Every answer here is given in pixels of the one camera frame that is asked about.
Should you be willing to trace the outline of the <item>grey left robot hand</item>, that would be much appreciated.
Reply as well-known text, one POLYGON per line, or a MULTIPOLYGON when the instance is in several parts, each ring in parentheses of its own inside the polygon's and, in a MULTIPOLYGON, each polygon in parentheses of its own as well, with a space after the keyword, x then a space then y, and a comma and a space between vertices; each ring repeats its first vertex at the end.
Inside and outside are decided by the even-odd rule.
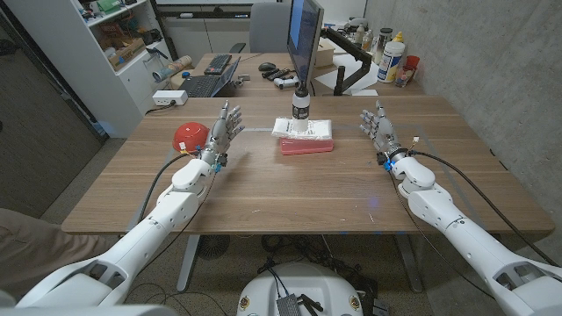
POLYGON ((215 165, 217 160, 227 153, 231 141, 244 129, 241 121, 241 107, 235 106, 231 109, 229 101, 226 100, 208 133, 199 158, 211 166, 215 165))

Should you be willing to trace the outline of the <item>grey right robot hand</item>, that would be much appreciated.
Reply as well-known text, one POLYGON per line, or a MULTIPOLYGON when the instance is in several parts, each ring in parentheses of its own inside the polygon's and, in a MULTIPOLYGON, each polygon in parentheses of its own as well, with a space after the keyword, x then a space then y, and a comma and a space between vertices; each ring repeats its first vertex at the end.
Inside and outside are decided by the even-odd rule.
POLYGON ((363 110, 360 118, 363 120, 360 129, 372 141, 378 165, 390 170, 398 160, 407 156, 407 149, 399 143, 393 124, 379 100, 376 101, 375 112, 363 110))

